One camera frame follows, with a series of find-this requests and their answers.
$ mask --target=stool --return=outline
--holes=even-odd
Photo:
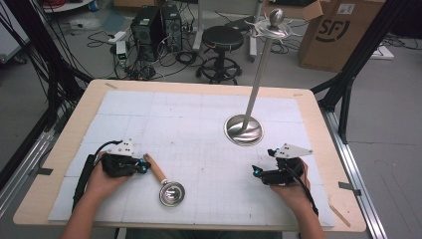
[[[218,56],[204,61],[196,71],[196,77],[199,78],[203,74],[210,79],[210,84],[232,80],[237,86],[238,84],[235,77],[242,75],[242,70],[235,61],[226,58],[225,53],[242,47],[242,34],[231,27],[215,26],[204,31],[202,42],[209,49],[214,50]]]

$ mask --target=wooden handle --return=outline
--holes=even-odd
[[[167,179],[166,179],[164,173],[159,168],[158,164],[151,157],[151,155],[149,155],[148,153],[146,153],[146,154],[143,155],[143,159],[145,159],[146,161],[148,161],[149,163],[151,163],[151,170],[154,172],[154,174],[157,177],[158,181],[161,184],[164,185],[165,182],[167,182]]]

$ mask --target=metal ball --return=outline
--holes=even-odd
[[[270,13],[270,23],[272,27],[278,27],[285,20],[285,12],[276,8]]]

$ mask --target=round metal base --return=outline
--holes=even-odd
[[[224,132],[230,141],[241,146],[252,146],[261,141],[264,136],[264,129],[254,118],[249,118],[249,123],[242,129],[245,115],[230,117],[224,123]]]

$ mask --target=white grid paper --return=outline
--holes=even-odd
[[[169,181],[186,195],[176,207],[159,199],[161,185],[151,171],[136,174],[96,215],[96,221],[197,225],[297,226],[293,213],[252,175],[252,164],[276,169],[268,148],[287,142],[311,148],[293,99],[257,98],[252,116],[265,135],[254,146],[235,145],[224,134],[227,118],[242,114],[249,98],[195,94],[111,91],[92,121],[69,167],[49,220],[68,220],[85,160],[109,140],[133,142],[135,155],[150,153]],[[333,226],[326,193],[312,155],[303,157],[322,226]]]

